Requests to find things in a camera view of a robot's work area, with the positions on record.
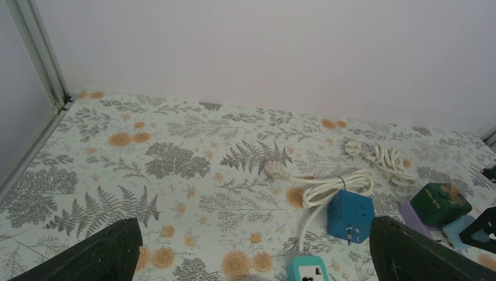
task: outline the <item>blue cube power socket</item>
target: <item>blue cube power socket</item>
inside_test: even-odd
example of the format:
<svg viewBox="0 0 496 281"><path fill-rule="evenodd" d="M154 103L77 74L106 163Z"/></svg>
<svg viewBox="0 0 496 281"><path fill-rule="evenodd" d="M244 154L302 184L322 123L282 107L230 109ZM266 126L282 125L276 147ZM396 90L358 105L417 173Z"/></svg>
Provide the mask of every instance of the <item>blue cube power socket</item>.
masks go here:
<svg viewBox="0 0 496 281"><path fill-rule="evenodd" d="M351 239L353 243L362 243L370 235L374 217L374 204L370 197L340 190L327 208L327 233L341 239Z"/></svg>
<svg viewBox="0 0 496 281"><path fill-rule="evenodd" d="M288 281L329 281L320 256L296 256L286 268Z"/></svg>

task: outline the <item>orange flower print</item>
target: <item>orange flower print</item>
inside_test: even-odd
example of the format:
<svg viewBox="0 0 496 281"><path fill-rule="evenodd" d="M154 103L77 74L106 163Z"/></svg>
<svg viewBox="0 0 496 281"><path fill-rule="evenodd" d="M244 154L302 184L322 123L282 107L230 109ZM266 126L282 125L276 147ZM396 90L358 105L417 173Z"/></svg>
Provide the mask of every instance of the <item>orange flower print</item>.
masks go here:
<svg viewBox="0 0 496 281"><path fill-rule="evenodd" d="M96 173L93 176L91 176L91 178L93 179L93 181L99 181L100 180L100 176L97 175Z"/></svg>
<svg viewBox="0 0 496 281"><path fill-rule="evenodd" d="M272 264L272 257L265 252L256 255L253 259L253 267L255 270L260 272L267 272L271 270Z"/></svg>
<svg viewBox="0 0 496 281"><path fill-rule="evenodd" d="M340 267L339 267L339 262L335 261L334 259L332 259L332 268L334 269L334 271L339 271Z"/></svg>
<svg viewBox="0 0 496 281"><path fill-rule="evenodd" d="M172 225L168 225L164 228L162 228L162 231L160 231L160 234L162 237L173 237L174 236L174 227Z"/></svg>
<svg viewBox="0 0 496 281"><path fill-rule="evenodd" d="M281 189L279 187L273 187L271 188L270 192L274 195L281 194Z"/></svg>
<svg viewBox="0 0 496 281"><path fill-rule="evenodd" d="M496 261L490 255L480 253L477 256L477 261L486 268L496 271Z"/></svg>
<svg viewBox="0 0 496 281"><path fill-rule="evenodd" d="M336 125L338 127L340 127L340 128L346 128L346 127L348 127L348 125L346 124L346 122L345 121L341 121L341 120L337 121L336 122Z"/></svg>
<svg viewBox="0 0 496 281"><path fill-rule="evenodd" d="M136 122L135 123L135 128L136 129L139 129L139 128L142 128L144 127L144 122L143 121L140 121L140 122Z"/></svg>
<svg viewBox="0 0 496 281"><path fill-rule="evenodd" d="M97 100L99 98L103 98L104 95L105 94L103 92L97 91L97 92L92 92L91 94L89 94L89 98Z"/></svg>
<svg viewBox="0 0 496 281"><path fill-rule="evenodd" d="M412 166L412 162L410 162L410 160L408 159L403 160L403 167L410 168L411 166Z"/></svg>
<svg viewBox="0 0 496 281"><path fill-rule="evenodd" d="M108 143L116 148L123 148L131 143L131 136L128 133L115 133L110 136Z"/></svg>
<svg viewBox="0 0 496 281"><path fill-rule="evenodd" d="M297 209L303 209L303 189L294 186L286 192L286 199L289 204Z"/></svg>
<svg viewBox="0 0 496 281"><path fill-rule="evenodd" d="M248 258L241 252L232 252L224 257L222 269L228 278L233 280L243 279L248 275L250 267Z"/></svg>
<svg viewBox="0 0 496 281"><path fill-rule="evenodd" d="M209 150L209 151L206 151L205 152L205 156L209 159L209 160L212 160L212 157L213 157L213 153Z"/></svg>
<svg viewBox="0 0 496 281"><path fill-rule="evenodd" d="M190 186L190 184L188 183L188 188L187 189L183 189L184 192L186 192L186 199L190 199L191 197L193 197L197 190L196 190L196 186Z"/></svg>
<svg viewBox="0 0 496 281"><path fill-rule="evenodd" d="M140 272L143 270L146 263L150 261L150 251L146 246L140 246L139 251L140 256L138 258L138 263L136 264L135 272Z"/></svg>
<svg viewBox="0 0 496 281"><path fill-rule="evenodd" d="M141 133L137 133L133 136L133 141L135 141L137 143L147 142L148 140L150 140L150 134L149 133L141 132Z"/></svg>
<svg viewBox="0 0 496 281"><path fill-rule="evenodd" d="M321 124L324 128L336 129L336 124L329 119L324 118L323 120L321 120Z"/></svg>
<svg viewBox="0 0 496 281"><path fill-rule="evenodd" d="M94 148L93 146L88 147L88 154L89 155L94 154L95 152L97 152L96 148Z"/></svg>
<svg viewBox="0 0 496 281"><path fill-rule="evenodd" d="M184 234L184 243L186 246L192 248L197 248L200 249L200 246L197 244L197 239L200 238L200 236L196 235L193 236L193 233L191 231L191 227L189 228L188 231L186 231L186 234Z"/></svg>
<svg viewBox="0 0 496 281"><path fill-rule="evenodd" d="M153 253L151 263L158 268L168 268L174 262L174 251L171 248L160 249Z"/></svg>
<svg viewBox="0 0 496 281"><path fill-rule="evenodd" d="M86 91L82 91L80 94L79 94L79 97L78 97L78 100L83 100L85 98L88 97L88 93Z"/></svg>
<svg viewBox="0 0 496 281"><path fill-rule="evenodd" d="M213 177L213 179L221 182L224 180L224 175L222 173L215 173L215 176Z"/></svg>
<svg viewBox="0 0 496 281"><path fill-rule="evenodd" d="M206 223L206 216L202 216L197 222L199 222L199 225L201 224L210 225Z"/></svg>
<svg viewBox="0 0 496 281"><path fill-rule="evenodd" d="M463 197L460 197L460 192L452 184L449 184L447 186L442 186L441 190L449 194L452 202L458 203L460 205L466 202L466 200Z"/></svg>
<svg viewBox="0 0 496 281"><path fill-rule="evenodd" d="M262 234L261 234L260 232L254 232L254 233L252 233L252 235L250 236L249 240L250 240L253 244L260 243L260 242L262 242Z"/></svg>
<svg viewBox="0 0 496 281"><path fill-rule="evenodd" d="M277 225L277 228L275 229L276 232L284 233L284 231L286 231L286 229L284 229L286 224L279 225L277 222L275 224Z"/></svg>
<svg viewBox="0 0 496 281"><path fill-rule="evenodd" d="M175 211L175 217L174 217L174 219L180 218L186 212L186 205L184 205L183 202L180 202L179 203L179 201L176 200L175 201L175 207L174 208L171 208L170 210L171 211Z"/></svg>

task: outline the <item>fern leaf print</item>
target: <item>fern leaf print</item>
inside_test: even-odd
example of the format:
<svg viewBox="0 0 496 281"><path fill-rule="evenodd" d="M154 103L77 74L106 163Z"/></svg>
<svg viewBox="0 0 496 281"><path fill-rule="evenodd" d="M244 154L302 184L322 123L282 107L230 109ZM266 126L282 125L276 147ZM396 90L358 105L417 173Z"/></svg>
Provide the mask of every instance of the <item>fern leaf print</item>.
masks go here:
<svg viewBox="0 0 496 281"><path fill-rule="evenodd" d="M236 170L239 170L241 166L244 172L248 171L250 173L257 167L257 173L260 175L268 159L278 159L284 166L286 166L287 162L292 163L292 159L286 152L286 147L283 147L283 151L280 151L276 142L273 142L273 147L259 140L256 140L256 142L259 147L242 140L241 145L236 144L236 150L234 148L229 149L230 153L227 153L222 158L220 165L234 167Z"/></svg>

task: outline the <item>white wall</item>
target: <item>white wall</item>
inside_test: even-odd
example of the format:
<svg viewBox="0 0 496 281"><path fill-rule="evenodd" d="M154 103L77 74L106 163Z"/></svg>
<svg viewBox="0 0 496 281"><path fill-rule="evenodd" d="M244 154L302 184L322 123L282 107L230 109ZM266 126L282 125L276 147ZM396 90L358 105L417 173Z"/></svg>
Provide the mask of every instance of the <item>white wall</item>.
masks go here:
<svg viewBox="0 0 496 281"><path fill-rule="evenodd" d="M496 123L496 1L36 0L84 88L434 126Z"/></svg>

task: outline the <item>black object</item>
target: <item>black object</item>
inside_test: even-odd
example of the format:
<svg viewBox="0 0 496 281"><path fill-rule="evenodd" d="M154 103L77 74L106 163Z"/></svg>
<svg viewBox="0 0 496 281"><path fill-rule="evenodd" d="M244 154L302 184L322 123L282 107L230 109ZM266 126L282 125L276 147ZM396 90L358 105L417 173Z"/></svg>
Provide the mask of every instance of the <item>black object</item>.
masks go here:
<svg viewBox="0 0 496 281"><path fill-rule="evenodd" d="M120 220L11 280L132 280L141 245L137 219Z"/></svg>
<svg viewBox="0 0 496 281"><path fill-rule="evenodd" d="M496 253L496 240L489 238L488 242L481 242L472 238L479 230L483 230L487 235L496 234L496 207L487 208L471 225L460 232L460 240L464 244Z"/></svg>
<svg viewBox="0 0 496 281"><path fill-rule="evenodd" d="M496 280L496 272L386 216L372 222L370 255L381 281Z"/></svg>
<svg viewBox="0 0 496 281"><path fill-rule="evenodd" d="M491 168L483 168L481 171L481 174L484 175L487 179L489 179L491 182L496 183L496 165L494 165Z"/></svg>

